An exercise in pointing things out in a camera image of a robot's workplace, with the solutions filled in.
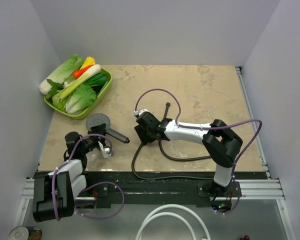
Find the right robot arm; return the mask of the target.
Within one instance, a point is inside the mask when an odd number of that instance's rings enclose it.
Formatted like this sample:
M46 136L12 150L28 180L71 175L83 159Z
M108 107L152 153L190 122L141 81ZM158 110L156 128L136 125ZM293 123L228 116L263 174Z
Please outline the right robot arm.
M208 124L177 123L171 118L158 120L147 109L135 111L137 132L141 142L186 141L203 145L216 163L213 178L213 192L220 197L230 190L235 158L239 154L243 140L222 120Z

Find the grey shower head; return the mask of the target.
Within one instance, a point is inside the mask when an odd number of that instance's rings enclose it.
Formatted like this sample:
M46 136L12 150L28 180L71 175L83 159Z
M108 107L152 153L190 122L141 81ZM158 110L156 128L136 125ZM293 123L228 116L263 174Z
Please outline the grey shower head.
M130 139L127 136L111 128L110 118L103 113L93 114L85 122L85 126L89 133L90 133L90 127L98 126L101 124L106 124L106 135L110 135L111 137L117 139L118 141L124 144L128 144L130 142Z

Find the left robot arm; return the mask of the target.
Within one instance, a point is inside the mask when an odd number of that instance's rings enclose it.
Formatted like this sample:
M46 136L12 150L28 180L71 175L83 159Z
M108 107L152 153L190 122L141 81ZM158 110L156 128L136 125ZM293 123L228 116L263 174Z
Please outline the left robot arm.
M94 184L83 175L87 167L86 154L94 149L105 154L111 152L112 147L105 144L106 129L107 125L102 123L90 127L86 138L75 131L65 135L64 163L34 178L32 215L36 222L72 216L78 194L89 196L93 192Z

